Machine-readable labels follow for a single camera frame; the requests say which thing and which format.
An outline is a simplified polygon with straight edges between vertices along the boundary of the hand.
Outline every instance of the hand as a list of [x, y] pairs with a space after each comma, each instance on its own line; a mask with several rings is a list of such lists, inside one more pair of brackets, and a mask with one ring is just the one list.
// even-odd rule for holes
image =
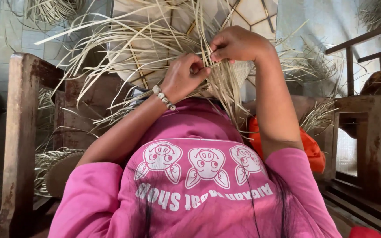
[[273, 49], [276, 52], [266, 38], [240, 26], [231, 26], [220, 31], [211, 41], [210, 47], [214, 52], [211, 60], [215, 62], [224, 58], [230, 59], [231, 63], [235, 60], [256, 62], [264, 51]]
[[170, 64], [160, 85], [161, 91], [173, 104], [177, 103], [196, 89], [210, 72], [211, 68], [204, 68], [200, 57], [183, 54]]

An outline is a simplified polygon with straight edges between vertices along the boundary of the orange cloth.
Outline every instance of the orange cloth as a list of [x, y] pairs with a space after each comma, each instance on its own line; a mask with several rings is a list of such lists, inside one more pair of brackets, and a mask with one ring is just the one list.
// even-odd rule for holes
[[[249, 121], [249, 131], [257, 132], [258, 122], [257, 117], [251, 118]], [[311, 138], [302, 128], [299, 128], [301, 133], [302, 144], [304, 145], [305, 153], [308, 156], [308, 161], [310, 162], [311, 171], [317, 173], [323, 173], [325, 167], [325, 156], [324, 153], [321, 152], [320, 147], [317, 142], [313, 138]], [[261, 147], [261, 137], [260, 133], [250, 133], [249, 138], [252, 138], [251, 145], [258, 153], [258, 155], [264, 160], [262, 157], [262, 147]]]

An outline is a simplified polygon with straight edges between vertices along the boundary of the woman's left hand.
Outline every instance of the woman's left hand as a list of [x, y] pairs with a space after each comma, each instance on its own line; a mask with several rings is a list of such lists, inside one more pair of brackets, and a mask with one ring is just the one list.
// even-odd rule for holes
[[196, 89], [210, 72], [211, 68], [204, 68], [196, 54], [183, 54], [170, 64], [160, 85], [161, 91], [173, 104], [177, 103]]

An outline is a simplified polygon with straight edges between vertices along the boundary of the pig cartoon print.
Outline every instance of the pig cartoon print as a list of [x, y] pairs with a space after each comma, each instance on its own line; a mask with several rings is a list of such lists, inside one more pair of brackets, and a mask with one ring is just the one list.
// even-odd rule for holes
[[264, 166], [260, 163], [258, 156], [251, 149], [236, 145], [230, 148], [230, 156], [237, 163], [235, 169], [236, 181], [239, 185], [246, 182], [251, 173], [262, 172], [266, 175]]
[[229, 189], [227, 172], [222, 169], [226, 157], [219, 149], [196, 148], [188, 153], [192, 165], [186, 175], [185, 187], [192, 188], [201, 180], [214, 180], [222, 188]]
[[149, 170], [164, 171], [168, 180], [177, 184], [182, 174], [177, 161], [182, 154], [182, 149], [166, 141], [150, 144], [144, 150], [144, 161], [136, 168], [134, 180], [145, 177]]

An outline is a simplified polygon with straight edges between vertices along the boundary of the beaded bracelet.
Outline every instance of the beaded bracelet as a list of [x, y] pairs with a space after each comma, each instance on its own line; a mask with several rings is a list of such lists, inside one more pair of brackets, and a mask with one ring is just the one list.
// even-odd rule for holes
[[158, 85], [155, 85], [153, 88], [152, 88], [152, 91], [154, 92], [154, 94], [159, 98], [161, 99], [161, 101], [167, 106], [168, 109], [174, 111], [176, 110], [176, 106], [174, 104], [172, 104], [168, 98], [166, 98], [166, 96], [161, 92], [161, 89], [160, 87], [158, 87]]

